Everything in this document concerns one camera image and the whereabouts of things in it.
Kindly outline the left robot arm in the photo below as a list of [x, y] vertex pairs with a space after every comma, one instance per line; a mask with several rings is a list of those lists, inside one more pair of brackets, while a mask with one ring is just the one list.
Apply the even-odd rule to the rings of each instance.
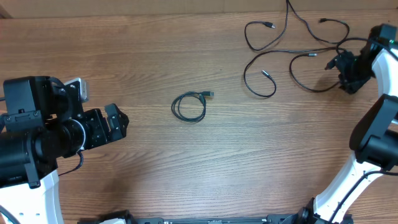
[[1, 215], [7, 223], [63, 223], [58, 158], [124, 138], [129, 118], [115, 104], [85, 111], [81, 78], [15, 78], [3, 90]]

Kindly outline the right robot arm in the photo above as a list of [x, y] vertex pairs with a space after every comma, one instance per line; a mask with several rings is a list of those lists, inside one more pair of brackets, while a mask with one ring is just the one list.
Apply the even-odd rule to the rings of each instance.
[[393, 176], [397, 166], [397, 27], [381, 24], [371, 29], [359, 55], [337, 48], [326, 69], [340, 71], [341, 89], [356, 93], [375, 78], [378, 100], [355, 126], [349, 140], [352, 153], [329, 186], [283, 223], [352, 223], [346, 214], [353, 202], [378, 177]]

